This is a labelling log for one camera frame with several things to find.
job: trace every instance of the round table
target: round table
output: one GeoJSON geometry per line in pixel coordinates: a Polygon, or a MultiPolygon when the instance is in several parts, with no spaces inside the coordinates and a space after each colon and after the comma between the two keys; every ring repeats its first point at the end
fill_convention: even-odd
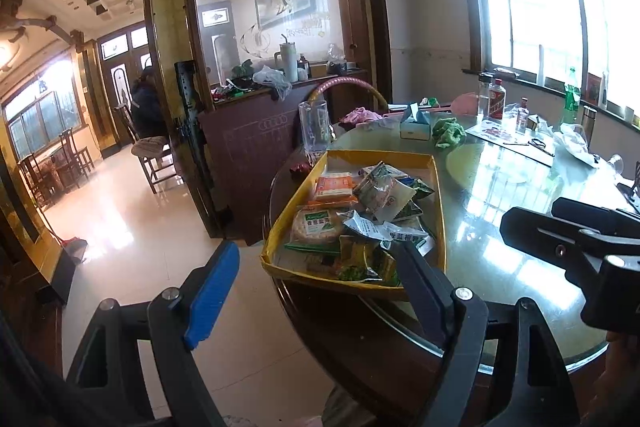
{"type": "MultiPolygon", "coordinates": [[[[432,115],[437,118],[451,115],[432,115]]],[[[475,117],[459,116],[465,127],[475,117]]],[[[524,155],[467,135],[452,148],[436,149],[432,140],[399,136],[398,123],[358,127],[332,144],[346,150],[387,150],[432,154],[440,180],[447,266],[453,286],[466,286],[488,301],[513,304],[533,298],[554,334],[581,410],[591,384],[604,367],[605,332],[580,320],[584,297],[561,269],[507,247],[498,230],[512,206],[548,212],[559,197],[633,211],[607,169],[591,169],[566,152],[556,152],[551,168],[524,155]]],[[[303,160],[292,154],[276,175],[270,198],[273,224],[298,183],[289,168],[303,160]]],[[[373,301],[353,295],[274,280],[296,331],[322,367],[356,400],[376,415],[408,423],[428,397],[441,351],[422,337],[409,303],[373,301]]],[[[476,390],[465,423],[481,420],[495,344],[485,343],[476,390]]]]}

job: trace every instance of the green plastic bottle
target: green plastic bottle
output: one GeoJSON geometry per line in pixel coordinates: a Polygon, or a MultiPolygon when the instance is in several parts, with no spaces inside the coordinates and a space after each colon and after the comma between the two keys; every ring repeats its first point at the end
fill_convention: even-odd
{"type": "Polygon", "coordinates": [[[576,123],[580,109],[580,82],[575,74],[575,68],[569,69],[569,75],[564,81],[564,111],[560,123],[576,123]]]}

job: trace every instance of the glass tabletop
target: glass tabletop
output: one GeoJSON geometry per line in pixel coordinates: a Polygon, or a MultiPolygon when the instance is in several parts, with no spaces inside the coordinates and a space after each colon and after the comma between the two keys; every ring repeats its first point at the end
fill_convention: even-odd
{"type": "MultiPolygon", "coordinates": [[[[434,114],[431,124],[451,116],[434,114]]],[[[459,116],[458,122],[467,129],[476,124],[476,117],[459,116]]],[[[606,349],[605,332],[580,320],[584,305],[580,289],[564,279],[562,269],[507,247],[499,227],[502,215],[511,207],[548,213],[561,196],[633,211],[615,187],[609,169],[592,169],[566,152],[557,152],[549,168],[471,135],[456,147],[436,149],[432,140],[401,139],[397,122],[388,128],[353,129],[332,148],[432,154],[444,211],[446,274],[453,286],[466,286],[487,301],[515,304],[525,296],[535,300],[570,369],[606,349]]],[[[402,325],[399,315],[415,319],[411,304],[367,304],[414,342],[441,353],[402,325]]],[[[485,342],[481,370],[491,372],[496,347],[497,341],[485,342]]]]}

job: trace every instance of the scissors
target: scissors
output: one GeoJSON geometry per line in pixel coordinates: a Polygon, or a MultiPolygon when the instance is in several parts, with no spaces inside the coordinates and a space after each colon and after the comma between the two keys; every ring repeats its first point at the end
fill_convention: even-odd
{"type": "Polygon", "coordinates": [[[548,154],[551,157],[556,156],[552,152],[549,152],[548,150],[546,150],[546,143],[544,143],[540,138],[532,138],[526,143],[514,142],[514,143],[505,143],[504,145],[531,145],[536,149],[542,151],[543,153],[548,154]]]}

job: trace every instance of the green cloth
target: green cloth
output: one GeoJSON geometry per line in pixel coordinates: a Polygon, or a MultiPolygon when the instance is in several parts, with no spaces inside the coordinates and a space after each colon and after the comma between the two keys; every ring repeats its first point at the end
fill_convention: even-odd
{"type": "Polygon", "coordinates": [[[446,149],[452,145],[458,145],[460,139],[466,136],[464,128],[455,118],[443,118],[433,126],[433,138],[437,139],[436,147],[446,149]]]}

